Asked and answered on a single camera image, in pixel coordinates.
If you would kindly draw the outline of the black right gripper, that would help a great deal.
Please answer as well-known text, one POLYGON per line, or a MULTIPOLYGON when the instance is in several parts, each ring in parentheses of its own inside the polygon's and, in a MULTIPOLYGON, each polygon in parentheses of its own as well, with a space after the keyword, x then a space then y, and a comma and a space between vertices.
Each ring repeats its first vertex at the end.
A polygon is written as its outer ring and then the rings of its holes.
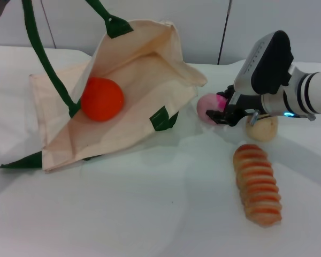
POLYGON ((264 114, 260 95, 242 95, 229 85, 223 92, 218 92, 219 101, 227 101, 224 113, 217 110, 207 110, 206 116, 211 125, 235 126, 243 117, 252 116, 255 111, 264 114))

